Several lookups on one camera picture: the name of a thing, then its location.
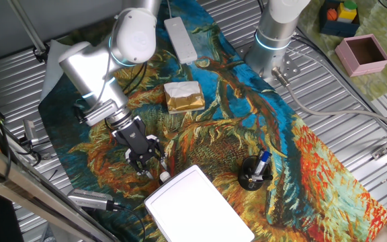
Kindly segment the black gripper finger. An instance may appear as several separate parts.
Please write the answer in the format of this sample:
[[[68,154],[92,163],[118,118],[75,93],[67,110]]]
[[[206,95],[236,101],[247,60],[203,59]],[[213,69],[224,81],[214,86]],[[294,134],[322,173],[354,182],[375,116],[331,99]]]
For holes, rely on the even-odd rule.
[[[154,155],[151,153],[146,153],[143,155],[138,155],[131,149],[128,149],[125,152],[125,159],[130,166],[132,166],[138,175],[143,175],[149,179],[153,179],[152,174],[149,171],[148,165],[146,164],[148,160],[153,158]]]
[[[164,146],[160,142],[160,139],[152,134],[148,135],[146,138],[147,138],[147,141],[152,142],[153,152],[157,155],[157,159],[159,160],[159,163],[161,164],[164,170],[167,170],[167,164],[166,164],[167,154],[165,152]]]

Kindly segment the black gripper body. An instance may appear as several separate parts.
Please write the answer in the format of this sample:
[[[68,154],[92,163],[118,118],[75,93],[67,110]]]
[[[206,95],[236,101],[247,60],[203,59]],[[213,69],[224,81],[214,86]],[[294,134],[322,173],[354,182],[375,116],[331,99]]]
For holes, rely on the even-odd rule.
[[[139,116],[112,131],[113,137],[121,145],[126,145],[137,156],[149,153],[151,142],[145,134],[145,124]]]

